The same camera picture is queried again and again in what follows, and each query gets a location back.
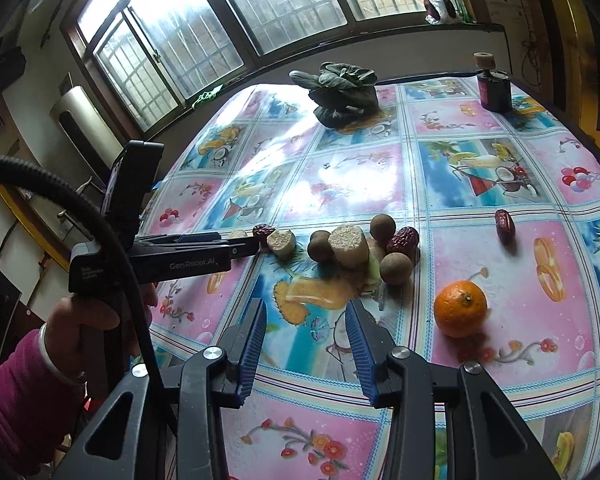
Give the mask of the person left hand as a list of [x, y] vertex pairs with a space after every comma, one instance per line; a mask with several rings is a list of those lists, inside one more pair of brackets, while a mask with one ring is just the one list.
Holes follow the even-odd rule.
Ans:
[[62, 297], [38, 335], [47, 367], [67, 384], [83, 382], [87, 364], [93, 359], [86, 348], [86, 336], [113, 330], [119, 324], [120, 316], [100, 300]]

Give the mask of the magenta sleeve forearm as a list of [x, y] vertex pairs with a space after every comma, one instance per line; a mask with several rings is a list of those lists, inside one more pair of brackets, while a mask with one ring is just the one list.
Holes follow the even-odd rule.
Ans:
[[62, 374], [32, 330], [0, 366], [0, 479], [37, 474], [79, 420], [84, 379]]

